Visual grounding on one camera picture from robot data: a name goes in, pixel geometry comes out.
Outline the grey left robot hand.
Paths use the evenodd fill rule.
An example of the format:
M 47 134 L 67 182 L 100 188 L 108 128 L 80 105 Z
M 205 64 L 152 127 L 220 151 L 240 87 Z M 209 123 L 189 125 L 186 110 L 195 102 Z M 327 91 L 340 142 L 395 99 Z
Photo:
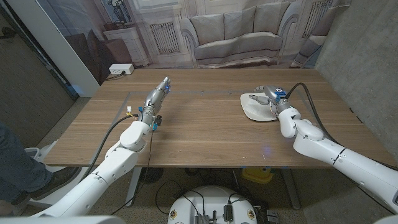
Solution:
M 171 79 L 169 77 L 165 77 L 164 80 L 147 95 L 142 112 L 138 118 L 139 121 L 142 121 L 147 125 L 152 124 L 155 116 L 161 109 L 165 96 L 170 91 L 170 83 Z

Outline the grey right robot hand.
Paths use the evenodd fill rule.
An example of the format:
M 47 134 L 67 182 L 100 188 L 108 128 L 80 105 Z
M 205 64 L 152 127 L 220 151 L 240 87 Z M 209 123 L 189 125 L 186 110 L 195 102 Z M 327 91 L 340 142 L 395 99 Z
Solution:
M 264 93 L 264 96 L 250 94 L 249 98 L 261 105 L 270 106 L 271 112 L 278 115 L 283 110 L 292 109 L 290 101 L 286 98 L 287 94 L 281 87 L 274 85 L 261 85 L 254 89 L 256 93 Z

